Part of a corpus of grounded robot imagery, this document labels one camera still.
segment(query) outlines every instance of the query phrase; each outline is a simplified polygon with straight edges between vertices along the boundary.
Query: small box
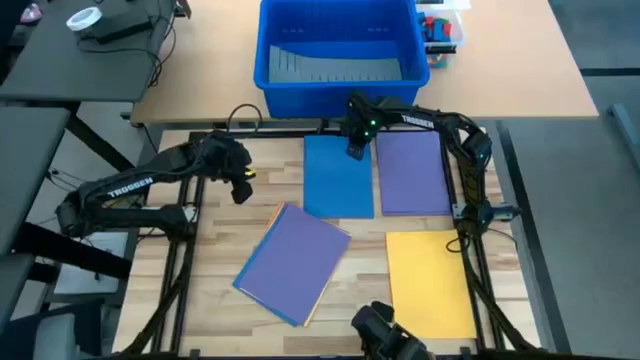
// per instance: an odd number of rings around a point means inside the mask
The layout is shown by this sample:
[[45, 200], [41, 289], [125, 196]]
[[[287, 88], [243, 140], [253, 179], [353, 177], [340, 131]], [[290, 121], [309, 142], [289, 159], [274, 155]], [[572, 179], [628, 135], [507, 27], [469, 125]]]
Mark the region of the small box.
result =
[[460, 14], [453, 10], [424, 12], [425, 18], [433, 17], [435, 19], [433, 36], [429, 36], [428, 39], [441, 39], [441, 41], [425, 41], [424, 43], [429, 67], [432, 69], [447, 68], [455, 56], [455, 51], [464, 45], [466, 40]]

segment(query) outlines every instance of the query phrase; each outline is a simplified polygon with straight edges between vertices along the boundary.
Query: wooden work surface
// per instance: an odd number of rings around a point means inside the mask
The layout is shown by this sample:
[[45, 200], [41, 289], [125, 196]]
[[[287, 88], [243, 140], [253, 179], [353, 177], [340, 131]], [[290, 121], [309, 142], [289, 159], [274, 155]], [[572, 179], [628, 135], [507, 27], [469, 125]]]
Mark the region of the wooden work surface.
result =
[[[133, 121], [221, 121], [242, 103], [268, 118], [253, 82], [260, 1], [189, 3], [193, 17], [176, 19], [175, 51]], [[416, 104], [476, 119], [598, 116], [547, 0], [478, 0], [461, 14], [466, 44], [448, 69], [432, 70]], [[256, 118], [252, 109], [236, 115]]]
[[[165, 132], [161, 148], [184, 142], [188, 136], [188, 131]], [[254, 194], [245, 204], [234, 205], [229, 193], [230, 185], [207, 182], [181, 353], [188, 354], [190, 349], [198, 348], [204, 356], [361, 354], [360, 340], [350, 325], [352, 317], [361, 306], [373, 300], [391, 303], [385, 233], [452, 229], [451, 217], [383, 217], [378, 172], [374, 168], [376, 217], [331, 221], [351, 233], [352, 240], [310, 325], [307, 328], [292, 327], [233, 288], [231, 283], [264, 235], [278, 204], [290, 202], [302, 206], [303, 139], [242, 142], [251, 153], [251, 166], [257, 172], [257, 177], [251, 181]], [[452, 175], [454, 179], [459, 178], [457, 171]], [[177, 183], [153, 185], [149, 206], [174, 203], [178, 188]], [[493, 164], [487, 172], [487, 193], [491, 202], [502, 201]], [[494, 223], [492, 227], [510, 231], [508, 225], [501, 223]], [[538, 345], [536, 326], [513, 242], [500, 234], [488, 232], [484, 236], [484, 244], [498, 304], [525, 338]], [[114, 351], [127, 346], [155, 310], [168, 247], [165, 238], [147, 238], [138, 245]], [[173, 314], [167, 319], [170, 326]], [[431, 351], [441, 354], [458, 353], [461, 345], [473, 348], [471, 340], [426, 342]], [[165, 335], [165, 348], [168, 343], [169, 337]]]

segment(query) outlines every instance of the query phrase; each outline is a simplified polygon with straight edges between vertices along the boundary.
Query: yellow book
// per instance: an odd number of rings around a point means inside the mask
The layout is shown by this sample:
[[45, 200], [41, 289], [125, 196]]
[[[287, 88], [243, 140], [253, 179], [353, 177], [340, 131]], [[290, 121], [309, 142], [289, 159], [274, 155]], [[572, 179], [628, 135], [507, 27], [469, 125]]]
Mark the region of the yellow book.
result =
[[418, 338], [476, 337], [462, 256], [445, 248], [457, 237], [455, 230], [387, 233], [395, 321]]

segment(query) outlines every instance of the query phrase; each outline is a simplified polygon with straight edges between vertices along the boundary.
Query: gray foam insert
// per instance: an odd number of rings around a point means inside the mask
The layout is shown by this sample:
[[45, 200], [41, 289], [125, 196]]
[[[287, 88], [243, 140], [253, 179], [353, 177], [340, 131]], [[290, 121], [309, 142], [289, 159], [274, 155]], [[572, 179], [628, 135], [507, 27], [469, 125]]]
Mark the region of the gray foam insert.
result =
[[352, 82], [402, 80], [398, 59], [326, 59], [269, 49], [269, 82]]

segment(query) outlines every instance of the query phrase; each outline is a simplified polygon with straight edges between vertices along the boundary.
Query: blue book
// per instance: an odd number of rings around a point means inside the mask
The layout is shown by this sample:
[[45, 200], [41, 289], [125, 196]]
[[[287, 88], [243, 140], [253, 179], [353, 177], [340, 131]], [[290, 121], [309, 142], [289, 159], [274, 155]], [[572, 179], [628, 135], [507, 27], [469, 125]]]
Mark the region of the blue book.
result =
[[372, 219], [371, 149], [358, 161], [347, 155], [348, 139], [304, 138], [304, 210], [321, 219]]

